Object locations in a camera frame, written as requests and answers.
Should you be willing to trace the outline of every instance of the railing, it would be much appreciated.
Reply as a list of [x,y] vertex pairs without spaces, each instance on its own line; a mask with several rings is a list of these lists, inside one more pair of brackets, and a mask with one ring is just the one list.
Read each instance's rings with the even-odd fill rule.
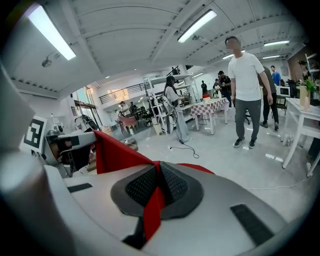
[[174,75],[180,75],[179,66],[176,66],[169,74],[166,75],[166,77]]
[[104,104],[109,101],[112,101],[112,100],[115,100],[118,98],[122,98],[124,96],[128,96],[130,94],[145,91],[146,89],[150,89],[150,85],[148,83],[146,84],[146,86],[143,83],[139,83],[139,84],[135,84],[135,85],[132,85],[132,86],[105,94],[105,95],[99,97],[99,99],[101,101],[101,104]]

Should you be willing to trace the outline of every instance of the pink table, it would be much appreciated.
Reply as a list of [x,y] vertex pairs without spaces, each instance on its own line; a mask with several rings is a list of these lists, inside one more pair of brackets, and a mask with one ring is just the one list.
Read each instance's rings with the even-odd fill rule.
[[195,120],[195,126],[197,131],[199,131],[199,122],[198,116],[208,115],[210,118],[211,125],[211,134],[215,134],[215,126],[214,126],[214,115],[220,109],[224,109],[224,123],[228,123],[228,105],[229,101],[227,98],[212,98],[209,103],[196,103],[191,107],[191,115]]

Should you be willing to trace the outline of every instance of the vase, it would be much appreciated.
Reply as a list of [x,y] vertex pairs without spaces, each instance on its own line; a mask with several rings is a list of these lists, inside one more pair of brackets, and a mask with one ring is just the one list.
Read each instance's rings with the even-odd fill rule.
[[310,98],[305,96],[304,103],[303,103],[304,110],[308,110],[310,108]]

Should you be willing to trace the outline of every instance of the black mesh panel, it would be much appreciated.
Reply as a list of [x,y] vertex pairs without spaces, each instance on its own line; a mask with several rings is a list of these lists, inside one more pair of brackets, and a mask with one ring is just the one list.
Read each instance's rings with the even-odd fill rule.
[[157,187],[157,171],[155,168],[132,180],[126,187],[127,195],[139,205],[145,207]]
[[188,190],[188,184],[167,168],[161,168],[164,180],[161,184],[165,205],[168,206],[182,198]]

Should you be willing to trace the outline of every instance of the white floor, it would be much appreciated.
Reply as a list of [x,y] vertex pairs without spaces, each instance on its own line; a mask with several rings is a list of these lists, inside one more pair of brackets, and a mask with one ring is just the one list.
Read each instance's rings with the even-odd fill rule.
[[[158,136],[152,128],[134,135],[133,138],[138,142],[138,152],[151,160],[201,165],[244,188],[254,188],[249,191],[272,206],[288,222],[306,213],[318,192],[320,181],[319,167],[314,171],[314,175],[306,180],[306,155],[312,139],[307,139],[304,148],[300,146],[296,148],[289,165],[283,169],[281,161],[286,158],[289,151],[279,138],[285,120],[283,110],[279,111],[279,131],[274,131],[274,121],[270,112],[269,128],[260,127],[254,149],[249,149],[252,124],[248,125],[247,122],[245,122],[245,142],[240,148],[233,147],[237,139],[235,109],[232,108],[228,115],[228,124],[225,124],[224,115],[219,114],[214,135],[210,134],[209,121],[208,125],[200,125],[199,131],[196,130],[194,120],[187,123],[193,137],[188,145],[195,149],[200,156],[198,159],[193,158],[192,150],[168,149],[168,146],[185,148],[178,142],[175,132]],[[290,120],[288,126],[294,134],[296,123]]]

